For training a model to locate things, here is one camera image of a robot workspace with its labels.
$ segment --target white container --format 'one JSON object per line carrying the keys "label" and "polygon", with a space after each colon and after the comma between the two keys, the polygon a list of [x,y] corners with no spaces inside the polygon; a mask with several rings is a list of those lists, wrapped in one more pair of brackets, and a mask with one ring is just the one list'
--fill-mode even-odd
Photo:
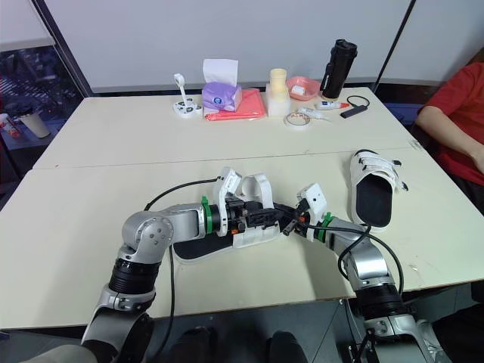
{"label": "white container", "polygon": [[286,86],[286,70],[274,68],[270,72],[271,81],[265,87],[267,114],[269,117],[286,116],[290,113],[290,96]]}
{"label": "white container", "polygon": [[29,130],[38,138],[44,138],[51,133],[37,112],[28,113],[26,115],[19,116],[19,118],[20,121],[22,121],[22,123],[27,126]]}
{"label": "white container", "polygon": [[267,97],[267,114],[269,117],[286,116],[290,113],[290,96],[289,92],[274,93],[271,85],[265,87]]}

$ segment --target white sandal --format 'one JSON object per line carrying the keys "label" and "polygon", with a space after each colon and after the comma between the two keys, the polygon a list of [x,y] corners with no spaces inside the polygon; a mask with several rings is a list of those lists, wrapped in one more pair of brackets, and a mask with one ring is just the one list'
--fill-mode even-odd
{"label": "white sandal", "polygon": [[359,150],[350,164],[352,196],[351,214],[354,223],[371,225],[382,232],[392,218],[392,196],[397,190],[408,191],[399,179],[395,166],[398,160],[387,160],[371,150]]}

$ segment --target cable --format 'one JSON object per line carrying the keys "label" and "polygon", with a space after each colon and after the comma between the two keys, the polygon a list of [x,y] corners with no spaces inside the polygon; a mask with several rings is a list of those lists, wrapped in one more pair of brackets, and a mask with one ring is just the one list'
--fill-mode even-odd
{"label": "cable", "polygon": [[[198,180],[198,181],[191,181],[189,183],[184,183],[177,185],[176,187],[170,188],[167,191],[164,191],[162,194],[157,195],[151,202],[149,202],[143,210],[150,210],[150,208],[161,198],[166,196],[167,194],[171,193],[172,191],[176,191],[178,189],[188,187],[190,185],[197,185],[197,184],[205,184],[205,183],[213,183],[216,182],[218,178],[213,179],[205,179],[205,180]],[[157,351],[154,353],[153,358],[150,360],[150,363],[155,363],[159,361],[159,355],[165,349],[166,343],[168,343],[168,338],[170,333],[172,332],[173,326],[173,318],[175,317],[175,266],[173,263],[173,246],[169,247],[169,271],[170,271],[170,290],[172,293],[172,301],[170,303],[169,309],[169,320],[168,320],[168,327],[166,328],[165,337],[161,342],[161,345],[158,347]]]}
{"label": "cable", "polygon": [[[274,204],[274,207],[275,207],[275,209],[280,210],[281,212],[284,212],[286,215],[288,215],[292,219],[294,219],[294,214],[291,214],[287,210],[288,208],[291,208],[291,207],[285,206],[284,204],[276,204],[276,203]],[[358,229],[353,229],[353,228],[323,227],[323,226],[318,226],[318,225],[307,225],[307,224],[302,223],[302,222],[298,222],[298,224],[301,225],[301,226],[303,226],[303,227],[306,227],[306,228],[314,229],[316,231],[341,231],[341,232],[356,233],[356,234],[360,234],[360,235],[367,234],[367,232],[368,232],[367,236],[369,238],[371,238],[372,240],[374,240],[375,242],[377,242],[378,244],[380,244],[386,251],[388,251],[388,253],[393,258],[393,261],[395,261],[396,268],[397,268],[397,270],[399,272],[399,294],[402,295],[405,281],[404,281],[404,278],[403,278],[403,269],[402,269],[402,265],[400,264],[399,258],[396,256],[396,254],[393,252],[393,250],[390,248],[389,245],[387,245],[385,242],[383,242],[380,238],[375,237],[372,234],[369,234],[368,228],[367,228],[366,231],[360,231]],[[346,274],[344,273],[344,271],[342,272],[342,270],[340,269],[340,266],[341,266],[341,262],[340,262],[340,259],[338,259],[338,269],[340,270],[340,272],[342,273],[342,275],[345,276],[345,278],[347,279]]]}
{"label": "cable", "polygon": [[357,107],[357,106],[361,106],[360,104],[353,104],[349,99],[352,98],[352,97],[356,97],[356,98],[361,98],[362,100],[365,100],[366,101],[366,107],[370,106],[370,100],[368,100],[366,97],[363,97],[363,96],[358,96],[358,95],[353,95],[353,96],[348,96],[346,98],[346,100],[348,101],[349,104],[351,104],[353,107]]}
{"label": "cable", "polygon": [[355,344],[356,344],[355,334],[353,334],[353,329],[351,327],[351,324],[349,323],[349,316],[348,316],[349,302],[348,302],[348,299],[344,299],[343,301],[344,301],[344,304],[345,304],[346,321],[348,321],[348,328],[349,328],[349,332],[351,333],[351,339],[353,339],[353,342],[355,342]]}
{"label": "cable", "polygon": [[361,363],[361,357],[363,356],[363,351],[365,350],[366,344],[371,338],[372,336],[367,332],[365,337],[361,341],[360,347],[358,348],[358,351],[356,353],[356,358],[353,361],[357,361]]}
{"label": "cable", "polygon": [[[306,228],[311,228],[316,231],[341,231],[341,232],[352,232],[352,233],[357,233],[357,234],[364,234],[364,231],[359,231],[358,229],[352,229],[352,228],[342,228],[342,227],[322,227],[318,225],[307,225],[305,223],[299,223],[299,225],[306,227]],[[403,269],[402,265],[400,264],[399,258],[396,256],[396,254],[393,252],[393,250],[390,248],[388,244],[383,242],[380,238],[373,236],[372,234],[368,235],[369,238],[380,244],[385,250],[388,251],[388,253],[391,255],[393,260],[395,261],[396,268],[399,270],[399,294],[402,294],[403,292]]]}
{"label": "cable", "polygon": [[173,318],[175,317],[175,267],[173,264],[173,246],[169,247],[169,272],[170,272],[170,289],[172,291],[172,301],[171,306],[169,308],[169,320],[168,320],[168,327],[166,328],[165,337],[161,342],[161,345],[158,347],[157,351],[154,353],[153,358],[150,362],[158,362],[159,355],[165,349],[166,343],[168,343],[168,338],[170,333],[172,332],[173,326]]}
{"label": "cable", "polygon": [[151,202],[149,202],[146,207],[143,210],[150,210],[150,208],[155,204],[160,198],[163,198],[166,196],[168,193],[171,193],[172,191],[176,191],[177,189],[181,189],[184,187],[189,187],[190,185],[196,185],[196,184],[205,184],[205,183],[213,183],[216,182],[218,178],[214,179],[206,179],[206,180],[198,180],[198,181],[191,181],[189,183],[184,183],[177,185],[176,187],[173,187],[167,191],[164,191],[162,194],[156,196]]}
{"label": "cable", "polygon": [[366,231],[360,236],[358,237],[358,239],[353,242],[352,244],[350,244],[347,248],[345,248],[342,253],[340,253],[340,256],[338,257],[338,270],[340,270],[340,274],[343,275],[343,277],[348,280],[348,275],[343,271],[343,267],[341,265],[341,262],[343,262],[343,258],[353,249],[355,248],[356,246],[358,246],[369,234],[370,234],[370,231],[371,231],[371,226],[369,225],[367,228],[366,228]]}

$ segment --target green ring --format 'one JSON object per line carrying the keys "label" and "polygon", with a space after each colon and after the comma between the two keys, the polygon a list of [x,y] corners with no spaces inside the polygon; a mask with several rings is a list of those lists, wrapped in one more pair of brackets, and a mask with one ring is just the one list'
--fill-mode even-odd
{"label": "green ring", "polygon": [[206,233],[212,233],[212,210],[209,206],[209,200],[202,196],[202,207],[205,209]]}
{"label": "green ring", "polygon": [[[323,222],[321,224],[321,227],[327,227],[327,225],[329,225],[331,223],[333,218],[334,218],[334,216],[332,216],[330,212],[326,213],[326,215],[324,216]],[[324,236],[325,235],[326,235],[326,231],[324,229],[319,230],[318,239],[322,243],[324,243]]]}

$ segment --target person's arm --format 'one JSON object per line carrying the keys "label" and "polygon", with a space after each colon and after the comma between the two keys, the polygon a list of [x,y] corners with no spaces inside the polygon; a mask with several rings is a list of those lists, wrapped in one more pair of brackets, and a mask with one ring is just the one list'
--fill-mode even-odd
{"label": "person's arm", "polygon": [[484,145],[462,131],[438,107],[425,106],[416,123],[440,144],[467,155],[484,174]]}

